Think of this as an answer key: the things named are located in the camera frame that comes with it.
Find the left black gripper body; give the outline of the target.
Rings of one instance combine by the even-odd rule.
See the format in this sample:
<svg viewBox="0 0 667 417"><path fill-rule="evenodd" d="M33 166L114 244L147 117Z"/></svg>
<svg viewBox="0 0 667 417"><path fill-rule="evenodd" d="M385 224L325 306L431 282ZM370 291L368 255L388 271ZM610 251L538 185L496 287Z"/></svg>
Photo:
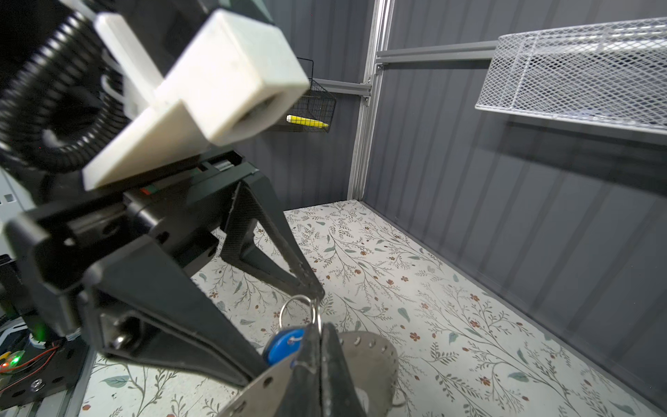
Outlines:
<svg viewBox="0 0 667 417"><path fill-rule="evenodd" d="M239 182L257 172L233 151L217 152L19 215L7 229L14 257L3 263L5 310L40 341L83 337L83 273L142 236L192 280L222 249Z"/></svg>

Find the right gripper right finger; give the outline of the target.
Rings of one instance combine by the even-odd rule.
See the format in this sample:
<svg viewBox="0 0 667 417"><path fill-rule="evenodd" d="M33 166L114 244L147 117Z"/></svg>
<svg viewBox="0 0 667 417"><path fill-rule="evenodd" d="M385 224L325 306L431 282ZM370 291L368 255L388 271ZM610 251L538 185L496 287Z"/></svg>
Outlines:
<svg viewBox="0 0 667 417"><path fill-rule="evenodd" d="M326 323L321 331L321 415L366 416L340 345L335 326Z"/></svg>

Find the blue key tag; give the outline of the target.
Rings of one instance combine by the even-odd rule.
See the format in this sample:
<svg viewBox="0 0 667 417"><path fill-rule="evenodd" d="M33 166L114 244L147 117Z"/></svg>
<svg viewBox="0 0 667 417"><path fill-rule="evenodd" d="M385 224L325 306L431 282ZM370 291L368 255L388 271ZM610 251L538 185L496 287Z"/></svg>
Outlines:
<svg viewBox="0 0 667 417"><path fill-rule="evenodd" d="M302 344L305 327L283 328L273 335L262 351L262 358L270 367L296 353Z"/></svg>

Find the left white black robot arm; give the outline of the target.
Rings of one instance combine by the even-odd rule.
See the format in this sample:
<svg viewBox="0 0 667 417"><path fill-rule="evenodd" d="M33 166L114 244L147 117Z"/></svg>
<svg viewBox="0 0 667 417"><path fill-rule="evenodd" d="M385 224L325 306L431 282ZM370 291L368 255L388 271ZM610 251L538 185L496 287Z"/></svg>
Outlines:
<svg viewBox="0 0 667 417"><path fill-rule="evenodd" d="M260 1L114 1L69 16L1 95L1 165L36 206L1 283L37 337L245 387L267 363L192 277L214 257L288 295L324 290L274 189L234 144L310 78Z"/></svg>

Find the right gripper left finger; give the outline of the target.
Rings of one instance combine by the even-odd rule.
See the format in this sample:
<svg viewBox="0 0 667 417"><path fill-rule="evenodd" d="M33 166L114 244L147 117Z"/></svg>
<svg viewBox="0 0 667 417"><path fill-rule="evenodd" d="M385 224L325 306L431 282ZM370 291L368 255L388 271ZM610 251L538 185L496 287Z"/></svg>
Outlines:
<svg viewBox="0 0 667 417"><path fill-rule="evenodd" d="M323 359L321 331L317 325L308 325L276 416L322 416Z"/></svg>

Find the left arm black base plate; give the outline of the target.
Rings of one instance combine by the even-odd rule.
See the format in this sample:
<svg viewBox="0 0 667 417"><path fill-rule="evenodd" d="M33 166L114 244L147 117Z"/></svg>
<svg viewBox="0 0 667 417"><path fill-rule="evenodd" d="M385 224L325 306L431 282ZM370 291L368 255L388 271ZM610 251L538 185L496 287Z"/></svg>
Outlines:
<svg viewBox="0 0 667 417"><path fill-rule="evenodd" d="M81 340L63 342L38 353L30 347L18 369L1 374L1 410L23 406L76 386L89 347Z"/></svg>

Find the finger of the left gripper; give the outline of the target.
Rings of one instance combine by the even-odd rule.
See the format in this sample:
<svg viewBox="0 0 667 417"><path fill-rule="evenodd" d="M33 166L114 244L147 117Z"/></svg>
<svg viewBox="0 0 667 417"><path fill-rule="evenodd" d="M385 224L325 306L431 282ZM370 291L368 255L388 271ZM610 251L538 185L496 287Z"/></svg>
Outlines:
<svg viewBox="0 0 667 417"><path fill-rule="evenodd" d="M220 256L287 295L319 302L325 290L300 249L269 179L257 172L234 191Z"/></svg>
<svg viewBox="0 0 667 417"><path fill-rule="evenodd" d="M85 270L83 337L130 364L187 371L245 387L267 364L176 261L142 236Z"/></svg>

